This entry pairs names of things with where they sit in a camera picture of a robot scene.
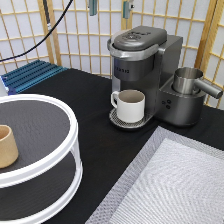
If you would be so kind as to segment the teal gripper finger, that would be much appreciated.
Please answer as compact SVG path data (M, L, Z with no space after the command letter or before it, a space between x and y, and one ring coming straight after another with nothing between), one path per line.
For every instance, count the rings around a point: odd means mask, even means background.
M97 2L98 0L89 0L88 8L90 16L95 16L97 14Z
M124 19L128 19L130 17L130 12L133 9L133 1L134 0L125 0L123 2L122 16Z

